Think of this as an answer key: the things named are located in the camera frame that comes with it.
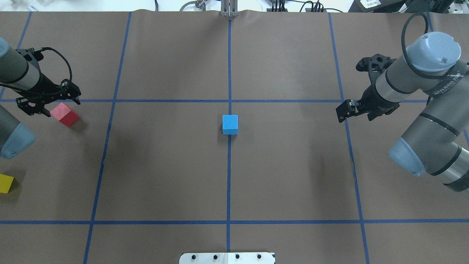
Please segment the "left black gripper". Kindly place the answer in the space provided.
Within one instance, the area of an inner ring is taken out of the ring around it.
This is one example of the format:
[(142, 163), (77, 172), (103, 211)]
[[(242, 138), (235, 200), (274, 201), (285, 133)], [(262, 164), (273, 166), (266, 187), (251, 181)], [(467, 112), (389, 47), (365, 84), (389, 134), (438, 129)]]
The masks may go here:
[(76, 84), (70, 82), (69, 79), (64, 79), (57, 85), (42, 73), (37, 84), (31, 89), (26, 90), (23, 88), (21, 91), (18, 88), (16, 92), (20, 97), (25, 97), (35, 103), (44, 102), (49, 104), (57, 100), (72, 100), (77, 105), (81, 104), (79, 99), (81, 91)]

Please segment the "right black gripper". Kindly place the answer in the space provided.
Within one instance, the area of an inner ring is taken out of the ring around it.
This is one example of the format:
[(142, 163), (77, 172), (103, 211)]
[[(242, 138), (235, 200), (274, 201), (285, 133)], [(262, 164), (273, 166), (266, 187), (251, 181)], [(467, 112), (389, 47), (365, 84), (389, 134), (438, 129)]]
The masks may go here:
[(390, 115), (399, 107), (399, 103), (384, 99), (375, 87), (369, 87), (363, 92), (360, 100), (342, 102), (336, 108), (336, 115), (339, 123), (362, 114), (367, 114), (368, 120), (372, 121), (382, 115)]

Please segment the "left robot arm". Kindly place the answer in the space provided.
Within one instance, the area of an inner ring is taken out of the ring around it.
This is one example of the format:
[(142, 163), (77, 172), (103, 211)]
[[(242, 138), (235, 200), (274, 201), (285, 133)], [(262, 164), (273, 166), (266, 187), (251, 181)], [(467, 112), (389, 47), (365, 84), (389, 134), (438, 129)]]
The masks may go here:
[[(58, 100), (72, 100), (80, 104), (82, 93), (72, 81), (73, 74), (68, 60), (60, 56), (67, 65), (69, 77), (56, 84), (40, 68), (44, 51), (57, 52), (52, 47), (14, 49), (5, 39), (0, 40), (1, 87), (18, 95), (16, 105), (28, 116), (39, 114), (50, 117), (46, 105)], [(0, 121), (1, 158), (11, 160), (35, 142), (35, 134), (5, 107), (1, 107)]]

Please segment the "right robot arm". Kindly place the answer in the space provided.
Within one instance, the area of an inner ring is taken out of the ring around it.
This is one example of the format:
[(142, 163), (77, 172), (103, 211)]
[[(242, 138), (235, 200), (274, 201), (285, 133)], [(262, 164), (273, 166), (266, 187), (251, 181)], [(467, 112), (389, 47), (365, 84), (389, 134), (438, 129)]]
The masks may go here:
[(468, 150), (455, 143), (468, 126), (468, 63), (461, 53), (452, 36), (428, 32), (398, 59), (362, 58), (356, 70), (368, 73), (370, 86), (360, 100), (345, 100), (336, 108), (338, 121), (390, 115), (410, 94), (423, 91), (428, 104), (388, 156), (415, 176), (429, 174), (454, 192), (468, 193)]

